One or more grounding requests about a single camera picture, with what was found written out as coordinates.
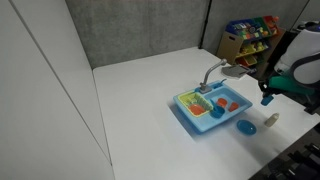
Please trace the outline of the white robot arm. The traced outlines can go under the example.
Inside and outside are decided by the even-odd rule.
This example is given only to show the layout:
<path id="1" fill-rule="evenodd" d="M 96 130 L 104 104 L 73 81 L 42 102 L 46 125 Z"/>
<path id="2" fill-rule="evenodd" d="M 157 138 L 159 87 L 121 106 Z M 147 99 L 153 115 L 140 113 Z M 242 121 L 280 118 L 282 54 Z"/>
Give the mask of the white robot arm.
<path id="1" fill-rule="evenodd" d="M 261 104 L 267 106 L 274 95 L 294 93 L 304 95 L 309 103 L 305 112 L 313 115 L 319 107 L 320 90 L 320 26 L 301 30 L 287 47 L 266 79 L 258 82 L 262 91 Z"/>

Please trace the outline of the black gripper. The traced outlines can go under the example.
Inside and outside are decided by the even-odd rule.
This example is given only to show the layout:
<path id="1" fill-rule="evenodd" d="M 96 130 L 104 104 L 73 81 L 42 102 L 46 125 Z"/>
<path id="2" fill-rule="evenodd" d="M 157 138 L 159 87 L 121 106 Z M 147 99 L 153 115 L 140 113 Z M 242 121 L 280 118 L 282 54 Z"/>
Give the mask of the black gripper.
<path id="1" fill-rule="evenodd" d="M 268 85 L 267 85 L 267 83 L 266 83 L 265 81 L 259 81 L 259 82 L 258 82 L 258 86 L 259 86 L 261 92 L 262 92 L 264 95 L 266 95 L 266 94 L 269 93 L 269 88 L 268 88 Z"/>

